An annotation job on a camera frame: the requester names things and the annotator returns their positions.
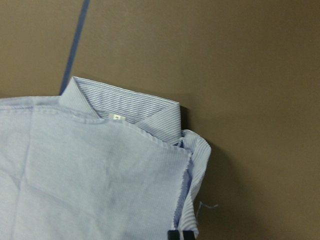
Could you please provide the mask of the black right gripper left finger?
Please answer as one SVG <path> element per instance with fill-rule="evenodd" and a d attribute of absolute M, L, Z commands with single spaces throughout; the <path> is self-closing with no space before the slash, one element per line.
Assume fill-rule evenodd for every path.
<path fill-rule="evenodd" d="M 167 232 L 168 240 L 180 240 L 180 231 L 179 230 L 169 230 Z"/>

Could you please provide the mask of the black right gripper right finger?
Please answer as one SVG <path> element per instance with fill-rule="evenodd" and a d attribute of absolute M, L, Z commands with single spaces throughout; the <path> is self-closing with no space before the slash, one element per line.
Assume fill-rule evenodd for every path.
<path fill-rule="evenodd" d="M 195 240 L 195 234 L 192 230 L 183 230 L 182 235 L 183 240 Z"/>

